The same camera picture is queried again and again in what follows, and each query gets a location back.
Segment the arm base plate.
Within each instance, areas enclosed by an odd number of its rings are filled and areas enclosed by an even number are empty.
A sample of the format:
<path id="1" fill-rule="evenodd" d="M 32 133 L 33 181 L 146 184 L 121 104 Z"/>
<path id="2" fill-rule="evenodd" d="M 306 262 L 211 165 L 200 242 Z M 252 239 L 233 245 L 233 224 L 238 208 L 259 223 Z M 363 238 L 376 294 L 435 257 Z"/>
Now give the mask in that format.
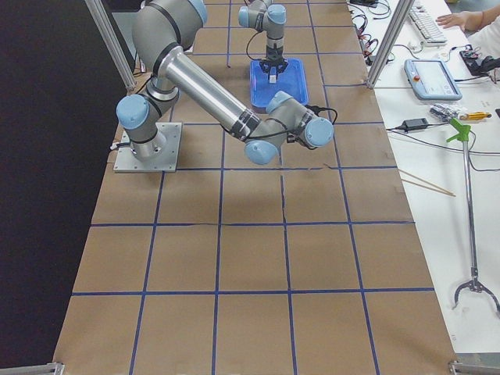
<path id="1" fill-rule="evenodd" d="M 180 149 L 182 123 L 157 122 L 156 136 L 149 142 L 132 142 L 123 132 L 113 170 L 116 173 L 175 173 Z"/>

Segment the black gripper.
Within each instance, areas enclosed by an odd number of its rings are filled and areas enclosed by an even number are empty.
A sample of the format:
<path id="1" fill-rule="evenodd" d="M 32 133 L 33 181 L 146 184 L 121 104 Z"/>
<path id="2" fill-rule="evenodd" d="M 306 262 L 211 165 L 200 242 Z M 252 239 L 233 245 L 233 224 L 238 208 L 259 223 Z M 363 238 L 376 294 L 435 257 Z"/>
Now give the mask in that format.
<path id="1" fill-rule="evenodd" d="M 259 67 L 264 74 L 270 75 L 271 66 L 276 67 L 277 77 L 287 69 L 288 61 L 283 58 L 283 50 L 283 47 L 266 46 L 266 58 L 259 60 Z"/>

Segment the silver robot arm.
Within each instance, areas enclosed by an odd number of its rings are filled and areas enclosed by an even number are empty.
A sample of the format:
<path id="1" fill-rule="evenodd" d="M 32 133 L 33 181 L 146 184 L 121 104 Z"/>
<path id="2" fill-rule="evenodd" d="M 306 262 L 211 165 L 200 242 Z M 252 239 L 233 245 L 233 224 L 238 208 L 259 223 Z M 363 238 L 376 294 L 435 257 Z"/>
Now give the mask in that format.
<path id="1" fill-rule="evenodd" d="M 266 34 L 266 56 L 259 59 L 259 66 L 270 81 L 277 80 L 288 67 L 283 56 L 286 22 L 286 8 L 273 1 L 250 1 L 238 11 L 240 26 L 253 29 L 257 34 Z"/>
<path id="2" fill-rule="evenodd" d="M 185 52 L 206 23 L 202 1 L 146 1 L 133 27 L 139 57 L 152 75 L 136 94 L 122 98 L 116 115 L 129 145 L 116 157 L 129 157 L 130 171 L 173 171 L 177 167 L 181 125 L 162 126 L 159 119 L 185 93 L 220 122 L 232 137 L 245 144 L 245 155 L 255 164 L 269 163 L 284 142 L 309 149 L 327 145 L 334 136 L 332 123 L 309 105 L 278 91 L 261 120 Z"/>

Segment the person's hand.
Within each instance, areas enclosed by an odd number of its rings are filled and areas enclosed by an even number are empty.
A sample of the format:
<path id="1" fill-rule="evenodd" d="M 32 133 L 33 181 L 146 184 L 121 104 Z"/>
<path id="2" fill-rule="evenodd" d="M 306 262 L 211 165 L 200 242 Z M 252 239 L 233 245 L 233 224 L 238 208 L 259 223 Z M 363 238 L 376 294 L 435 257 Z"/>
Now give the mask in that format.
<path id="1" fill-rule="evenodd" d="M 450 13 L 447 15 L 439 16 L 436 19 L 439 26 L 447 29 L 450 27 L 459 27 L 462 31 L 477 31 L 482 28 L 483 13 L 462 11 L 458 13 Z"/>

